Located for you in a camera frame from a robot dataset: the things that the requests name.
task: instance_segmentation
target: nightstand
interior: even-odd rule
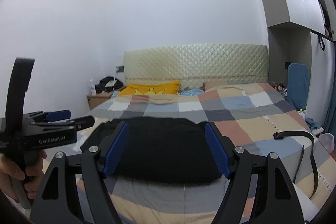
[[[89,103],[90,109],[94,109],[96,106],[102,104],[103,102],[109,100],[113,94],[112,92],[102,92],[97,95],[87,95],[87,102]]]

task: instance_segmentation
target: checkered bedspread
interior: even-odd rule
[[[311,142],[305,137],[274,140],[280,131],[309,131],[302,117],[268,84],[218,86],[198,96],[139,95],[120,96],[104,102],[90,112],[96,118],[95,127],[114,118],[175,117],[193,122],[212,121],[222,135],[234,145],[250,153],[268,155],[276,152],[293,179],[302,146],[304,157],[296,178],[296,186],[310,196],[314,177],[310,164]],[[83,130],[78,143],[48,151],[51,160],[56,151],[67,155],[78,153],[79,147],[94,128]],[[318,211],[336,184],[336,162],[319,143],[314,157],[319,171],[319,186],[311,199]],[[255,196],[256,176],[252,177],[242,222],[248,220]],[[211,223],[228,185],[222,177],[208,185],[167,185],[111,176],[106,186],[113,204],[124,223]],[[84,195],[81,178],[79,194]],[[84,212],[90,220],[89,210]]]

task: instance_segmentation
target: hand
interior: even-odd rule
[[[34,177],[33,181],[27,182],[25,184],[25,189],[28,192],[27,196],[30,199],[35,198],[36,192],[44,177],[42,168],[43,168],[43,159],[45,159],[46,157],[47,154],[44,150],[39,151],[36,163],[26,168],[26,175]],[[9,177],[11,176],[18,180],[24,180],[26,175],[13,160],[5,157],[3,154],[0,154],[0,189],[6,195],[18,201],[18,198],[12,187],[11,180]]]

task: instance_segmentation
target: folded black clothing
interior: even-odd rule
[[[207,122],[137,117],[102,123],[81,146],[84,152],[111,135],[120,122],[129,139],[115,174],[165,183],[209,183],[221,177],[205,139]]]

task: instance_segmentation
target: quilted headboard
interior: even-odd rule
[[[268,80],[266,45],[194,44],[156,47],[124,53],[126,83],[161,84],[180,80],[181,87],[199,88],[205,81],[229,84]]]

